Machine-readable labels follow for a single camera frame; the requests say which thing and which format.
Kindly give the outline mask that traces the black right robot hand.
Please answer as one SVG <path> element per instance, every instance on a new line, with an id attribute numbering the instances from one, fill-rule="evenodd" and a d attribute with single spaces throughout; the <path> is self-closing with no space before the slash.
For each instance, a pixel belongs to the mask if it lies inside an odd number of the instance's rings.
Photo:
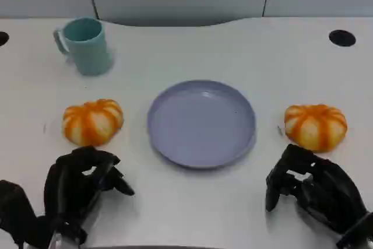
<path id="1" fill-rule="evenodd" d="M 291 195 L 300 208 L 339 234 L 368 215 L 360 192 L 340 166 L 297 145 L 287 145 L 266 186 L 268 212 L 281 195 Z"/>

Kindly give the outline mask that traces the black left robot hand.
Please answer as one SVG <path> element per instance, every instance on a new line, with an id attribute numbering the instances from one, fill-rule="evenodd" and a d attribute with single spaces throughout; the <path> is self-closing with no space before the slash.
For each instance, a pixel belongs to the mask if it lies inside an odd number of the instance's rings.
<path id="1" fill-rule="evenodd" d="M 119 162 L 116 155 L 93 146 L 57 158 L 44 186 L 45 217 L 53 231 L 82 245 L 87 239 L 82 224 L 103 191 L 135 194 L 115 167 Z"/>

